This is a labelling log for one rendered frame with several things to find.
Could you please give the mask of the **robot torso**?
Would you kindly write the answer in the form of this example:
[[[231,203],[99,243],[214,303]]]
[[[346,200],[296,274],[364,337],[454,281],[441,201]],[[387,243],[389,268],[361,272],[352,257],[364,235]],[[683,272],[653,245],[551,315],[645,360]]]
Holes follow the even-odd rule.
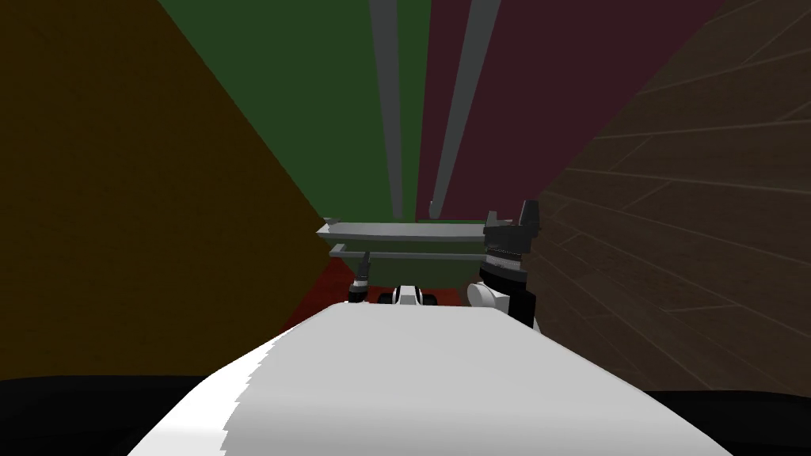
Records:
[[[340,302],[219,368],[128,456],[731,456],[489,307]]]

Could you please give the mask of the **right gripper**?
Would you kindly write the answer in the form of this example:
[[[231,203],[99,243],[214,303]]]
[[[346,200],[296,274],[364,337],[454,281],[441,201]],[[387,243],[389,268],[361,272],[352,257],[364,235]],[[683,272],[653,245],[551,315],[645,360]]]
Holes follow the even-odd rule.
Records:
[[[532,242],[539,234],[539,224],[537,200],[524,201],[519,225],[512,225],[511,219],[499,219],[497,212],[488,212],[483,230],[486,255],[520,259],[531,252]]]

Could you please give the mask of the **maroon cupboard door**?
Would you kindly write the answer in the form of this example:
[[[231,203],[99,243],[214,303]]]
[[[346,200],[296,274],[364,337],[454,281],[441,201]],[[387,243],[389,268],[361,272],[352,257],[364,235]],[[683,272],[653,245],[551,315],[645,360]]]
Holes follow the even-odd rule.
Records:
[[[416,217],[512,218],[725,0],[432,0]],[[435,196],[470,19],[497,5],[447,190]]]

